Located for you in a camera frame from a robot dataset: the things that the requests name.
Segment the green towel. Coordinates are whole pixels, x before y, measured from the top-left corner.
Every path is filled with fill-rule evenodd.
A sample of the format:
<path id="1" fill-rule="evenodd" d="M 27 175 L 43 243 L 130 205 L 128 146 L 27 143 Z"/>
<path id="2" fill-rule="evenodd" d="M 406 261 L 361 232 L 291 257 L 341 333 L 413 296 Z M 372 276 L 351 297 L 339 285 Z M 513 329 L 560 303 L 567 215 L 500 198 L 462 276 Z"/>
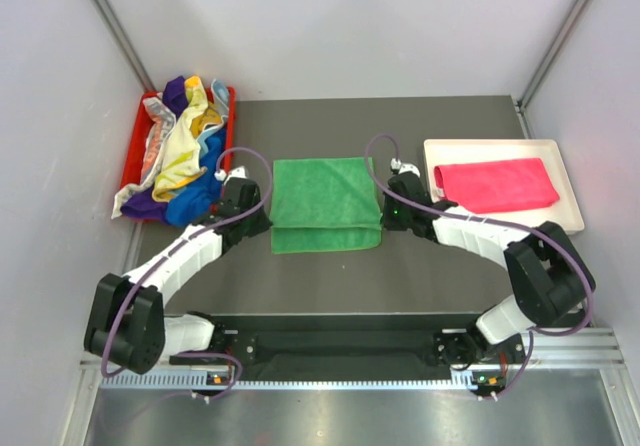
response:
<path id="1" fill-rule="evenodd" d="M 361 251 L 382 240 L 370 160 L 279 159 L 270 210 L 275 254 Z"/>

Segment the pink towel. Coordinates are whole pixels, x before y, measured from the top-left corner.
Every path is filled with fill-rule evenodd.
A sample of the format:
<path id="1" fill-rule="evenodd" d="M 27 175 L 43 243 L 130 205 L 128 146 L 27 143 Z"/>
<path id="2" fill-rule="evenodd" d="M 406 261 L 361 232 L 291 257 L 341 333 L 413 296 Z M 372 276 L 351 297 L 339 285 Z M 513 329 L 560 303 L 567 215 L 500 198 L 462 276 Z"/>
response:
<path id="1" fill-rule="evenodd" d="M 443 199 L 478 214 L 547 208 L 560 200 L 539 158 L 522 158 L 434 168 Z"/>

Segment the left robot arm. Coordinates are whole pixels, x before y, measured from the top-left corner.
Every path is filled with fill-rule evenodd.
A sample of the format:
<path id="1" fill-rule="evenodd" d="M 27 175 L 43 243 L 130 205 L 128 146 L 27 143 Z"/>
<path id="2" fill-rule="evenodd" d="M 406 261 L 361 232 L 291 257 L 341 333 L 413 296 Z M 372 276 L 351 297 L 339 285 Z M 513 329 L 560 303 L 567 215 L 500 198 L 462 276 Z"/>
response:
<path id="1" fill-rule="evenodd" d="M 169 300 L 203 268 L 245 238 L 271 227 L 258 184 L 238 167 L 226 175 L 212 208 L 143 265 L 97 284 L 83 346 L 121 370 L 150 371 L 160 360 L 194 352 L 205 362 L 226 353 L 216 320 L 204 313 L 165 314 Z"/>

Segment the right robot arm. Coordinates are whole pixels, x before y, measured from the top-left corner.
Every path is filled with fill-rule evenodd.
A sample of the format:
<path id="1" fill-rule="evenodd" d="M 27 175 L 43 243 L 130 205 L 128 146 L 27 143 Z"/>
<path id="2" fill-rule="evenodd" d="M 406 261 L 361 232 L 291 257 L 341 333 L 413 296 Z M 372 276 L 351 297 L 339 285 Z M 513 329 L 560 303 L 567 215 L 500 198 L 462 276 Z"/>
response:
<path id="1" fill-rule="evenodd" d="M 467 328 L 467 350 L 481 362 L 492 360 L 518 333 L 556 325 L 579 303 L 589 303 L 595 290 L 593 276 L 560 225 L 546 221 L 531 228 L 475 217 L 452 201 L 434 203 L 413 172 L 389 179 L 382 226 L 462 249 L 507 272 L 512 294 Z"/>

